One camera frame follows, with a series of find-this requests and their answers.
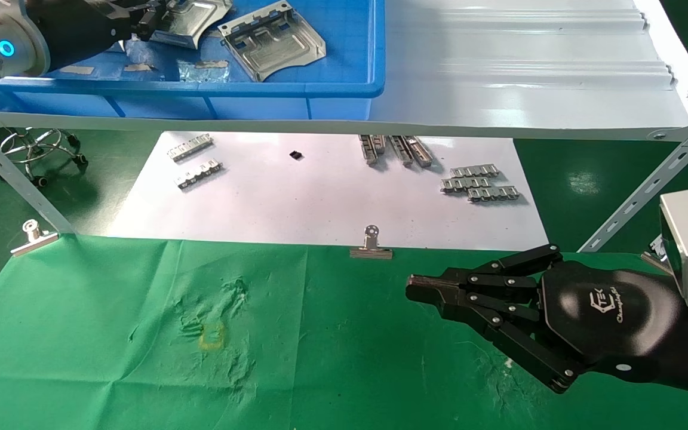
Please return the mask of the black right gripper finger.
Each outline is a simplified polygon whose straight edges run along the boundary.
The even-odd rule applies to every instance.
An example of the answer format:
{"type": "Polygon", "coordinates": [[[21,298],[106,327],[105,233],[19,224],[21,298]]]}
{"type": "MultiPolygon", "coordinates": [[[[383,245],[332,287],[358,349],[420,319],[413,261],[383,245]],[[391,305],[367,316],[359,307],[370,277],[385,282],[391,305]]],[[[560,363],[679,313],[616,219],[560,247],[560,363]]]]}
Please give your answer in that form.
{"type": "Polygon", "coordinates": [[[461,288],[408,288],[407,298],[434,306],[445,320],[468,325],[556,394],[586,367],[548,334],[543,311],[461,288]]]}
{"type": "Polygon", "coordinates": [[[555,244],[542,245],[492,260],[474,269],[448,268],[440,276],[410,275],[410,288],[460,288],[466,291],[509,291],[534,288],[533,276],[563,260],[555,244]]]}

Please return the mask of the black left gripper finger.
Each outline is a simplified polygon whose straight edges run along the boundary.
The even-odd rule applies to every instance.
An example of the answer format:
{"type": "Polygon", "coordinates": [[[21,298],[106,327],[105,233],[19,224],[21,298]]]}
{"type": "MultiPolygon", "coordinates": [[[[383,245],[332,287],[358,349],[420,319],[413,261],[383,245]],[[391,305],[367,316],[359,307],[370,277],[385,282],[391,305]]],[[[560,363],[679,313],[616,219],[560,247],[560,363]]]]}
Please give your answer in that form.
{"type": "Polygon", "coordinates": [[[165,3],[144,3],[134,10],[134,35],[139,40],[150,40],[159,22],[167,12],[165,3]]]}

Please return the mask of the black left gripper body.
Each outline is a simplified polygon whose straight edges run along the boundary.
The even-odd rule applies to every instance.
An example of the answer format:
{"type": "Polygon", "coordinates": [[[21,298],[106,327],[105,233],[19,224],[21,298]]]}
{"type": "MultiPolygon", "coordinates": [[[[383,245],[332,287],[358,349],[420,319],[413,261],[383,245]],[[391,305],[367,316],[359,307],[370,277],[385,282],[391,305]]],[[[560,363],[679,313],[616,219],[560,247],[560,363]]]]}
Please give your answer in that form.
{"type": "Polygon", "coordinates": [[[133,1],[26,1],[27,16],[46,41],[50,63],[76,63],[129,40],[142,11],[133,1]]]}

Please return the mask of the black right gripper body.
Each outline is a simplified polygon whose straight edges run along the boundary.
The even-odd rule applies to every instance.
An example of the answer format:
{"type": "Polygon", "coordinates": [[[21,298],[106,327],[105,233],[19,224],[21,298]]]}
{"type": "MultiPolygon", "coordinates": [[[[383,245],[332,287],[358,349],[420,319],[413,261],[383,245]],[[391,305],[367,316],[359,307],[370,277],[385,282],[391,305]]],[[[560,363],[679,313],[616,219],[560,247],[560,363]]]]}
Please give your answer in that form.
{"type": "Polygon", "coordinates": [[[544,321],[590,372],[661,379],[660,347],[683,308],[674,281],[630,269],[560,262],[540,278],[544,321]]]}

